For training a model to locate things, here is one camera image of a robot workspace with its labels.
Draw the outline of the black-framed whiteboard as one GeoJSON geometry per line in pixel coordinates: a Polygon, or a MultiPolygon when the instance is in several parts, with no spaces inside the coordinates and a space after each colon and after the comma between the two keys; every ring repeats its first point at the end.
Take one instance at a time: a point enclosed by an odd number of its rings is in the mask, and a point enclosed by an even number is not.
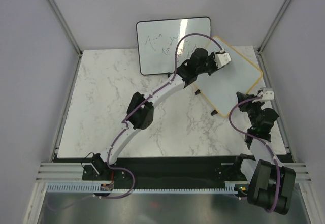
{"type": "Polygon", "coordinates": [[[178,61],[189,59],[196,48],[204,48],[209,42],[201,36],[185,35],[201,33],[211,35],[209,17],[178,18],[139,21],[136,24],[140,73],[158,75],[174,72],[174,56],[178,61]]]}

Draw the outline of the yellow-framed whiteboard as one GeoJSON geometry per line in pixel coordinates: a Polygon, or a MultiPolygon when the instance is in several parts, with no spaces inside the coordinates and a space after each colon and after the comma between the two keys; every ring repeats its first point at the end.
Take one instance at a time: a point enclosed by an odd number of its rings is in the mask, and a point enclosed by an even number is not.
{"type": "Polygon", "coordinates": [[[222,117],[228,117],[237,104],[237,92],[248,94],[262,79],[252,46],[231,46],[219,36],[215,39],[231,57],[231,62],[213,73],[199,75],[194,86],[222,117]]]}

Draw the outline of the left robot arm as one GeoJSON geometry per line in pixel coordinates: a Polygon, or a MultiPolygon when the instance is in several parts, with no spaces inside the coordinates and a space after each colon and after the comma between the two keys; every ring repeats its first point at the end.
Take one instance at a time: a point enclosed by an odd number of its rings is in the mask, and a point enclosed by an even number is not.
{"type": "Polygon", "coordinates": [[[197,48],[191,57],[175,68],[174,73],[160,87],[148,93],[136,92],[130,101],[126,117],[123,119],[122,131],[111,145],[91,159],[93,174],[99,180],[111,176],[112,165],[128,142],[141,130],[147,129],[153,122],[154,110],[162,101],[172,94],[194,83],[200,74],[212,75],[222,68],[217,55],[225,53],[224,49],[211,52],[197,48]]]}

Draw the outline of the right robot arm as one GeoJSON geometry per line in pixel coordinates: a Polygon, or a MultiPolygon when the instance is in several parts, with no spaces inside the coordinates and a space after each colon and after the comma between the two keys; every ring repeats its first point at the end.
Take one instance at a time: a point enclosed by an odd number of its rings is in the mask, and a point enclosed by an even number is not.
{"type": "Polygon", "coordinates": [[[266,101],[274,99],[270,89],[259,91],[258,95],[236,93],[238,103],[234,106],[246,112],[251,123],[243,133],[244,142],[253,154],[253,159],[243,157],[234,165],[232,174],[237,180],[247,179],[249,183],[247,201],[262,207],[268,213],[286,215],[289,211],[296,173],[283,165],[271,147],[271,129],[279,115],[272,108],[263,108],[266,101]]]}

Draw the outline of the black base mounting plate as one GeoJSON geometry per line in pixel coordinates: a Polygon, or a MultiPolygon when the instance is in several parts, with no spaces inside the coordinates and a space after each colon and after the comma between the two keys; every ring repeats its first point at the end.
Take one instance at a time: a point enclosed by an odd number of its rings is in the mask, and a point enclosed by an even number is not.
{"type": "Polygon", "coordinates": [[[64,163],[65,171],[75,167],[83,181],[113,181],[117,189],[134,185],[147,188],[208,188],[226,181],[246,181],[240,169],[243,160],[251,155],[207,157],[140,157],[119,158],[113,170],[104,166],[96,172],[87,160],[84,163],[64,163]]]}

